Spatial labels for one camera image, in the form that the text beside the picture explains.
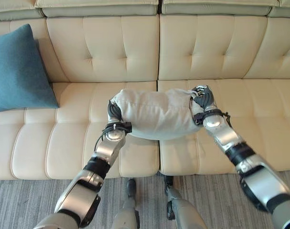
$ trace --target black strap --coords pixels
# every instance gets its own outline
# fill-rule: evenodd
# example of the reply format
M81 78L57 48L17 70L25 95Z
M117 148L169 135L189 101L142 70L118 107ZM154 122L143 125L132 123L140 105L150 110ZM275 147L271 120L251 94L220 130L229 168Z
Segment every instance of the black strap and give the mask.
M203 120L208 117L208 116L212 116L212 115L220 115L220 116L225 116L226 117L226 121L229 124L229 126L232 128L231 122L230 122L230 118L231 116L229 115L228 112L223 113L221 110L219 109L214 109L214 110L209 110L209 111L205 111L202 113L197 113L193 116L193 121L196 125L203 125Z

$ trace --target seat cushion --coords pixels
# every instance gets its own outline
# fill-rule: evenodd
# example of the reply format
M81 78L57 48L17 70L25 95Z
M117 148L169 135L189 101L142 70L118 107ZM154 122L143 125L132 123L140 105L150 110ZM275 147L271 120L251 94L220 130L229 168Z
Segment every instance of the seat cushion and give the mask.
M155 15L158 0L37 0L47 17Z
M0 21L42 18L42 9L35 8L36 0L0 0Z
M164 0L163 14L267 15L277 0Z
M290 79L158 81L158 91L211 87L217 106L231 115L233 128L277 170L290 170ZM234 166L204 129L160 141L166 175L233 173Z
M54 83L58 109L0 112L0 179L72 179L91 157L107 123L108 99L156 82ZM159 169L157 141L127 136L107 177L142 177Z

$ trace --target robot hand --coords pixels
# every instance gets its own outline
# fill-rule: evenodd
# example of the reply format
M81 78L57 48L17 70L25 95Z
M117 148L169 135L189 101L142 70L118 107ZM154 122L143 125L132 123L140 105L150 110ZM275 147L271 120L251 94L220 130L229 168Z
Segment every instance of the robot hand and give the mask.
M213 93L207 85L193 89L197 92L195 102L204 113L194 116L197 125L203 124L208 134L234 164L241 176L240 185L245 195L257 209L272 214L275 229L290 229L290 190L274 169L256 154L243 138L232 129L229 118L214 102Z
M100 203L100 191L107 172L132 131L131 123L121 122L120 109L109 103L108 124L87 165L72 180L58 199L54 214L43 219L34 229L78 229L92 221Z

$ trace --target tufted leather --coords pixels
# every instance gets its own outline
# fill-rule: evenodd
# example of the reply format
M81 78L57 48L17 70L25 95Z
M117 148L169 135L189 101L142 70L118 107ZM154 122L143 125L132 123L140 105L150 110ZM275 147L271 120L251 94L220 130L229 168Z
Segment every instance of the tufted leather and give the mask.
M290 79L287 18L164 15L160 37L159 80Z
M47 28L65 81L157 80L158 16L48 18Z
M0 179L72 179L105 127L108 99L125 87L156 91L159 18L4 21L0 35L26 23L57 82L60 108L0 112ZM90 83L108 81L119 83ZM157 142L127 136L108 177L150 176L158 168Z
M0 179L72 179L87 163L107 123L107 101L123 88L156 82L54 83L58 109L0 112ZM127 136L107 177L150 176L159 169L156 141Z
M290 169L290 19L164 15L160 20L158 90L208 84L247 142L277 170ZM160 157L167 175L234 172L205 130L160 141Z
M235 130L277 170L290 169L290 80L158 81L159 91L211 87L219 109ZM204 129L160 141L161 172L167 175L232 173L234 166Z

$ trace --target backrest cushion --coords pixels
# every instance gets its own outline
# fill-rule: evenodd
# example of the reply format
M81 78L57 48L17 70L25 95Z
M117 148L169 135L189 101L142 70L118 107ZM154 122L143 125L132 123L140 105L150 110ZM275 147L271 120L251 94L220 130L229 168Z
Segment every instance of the backrest cushion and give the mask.
M51 82L139 82L158 78L159 16L0 22L0 35L30 24Z
M290 19L162 15L159 80L290 79Z

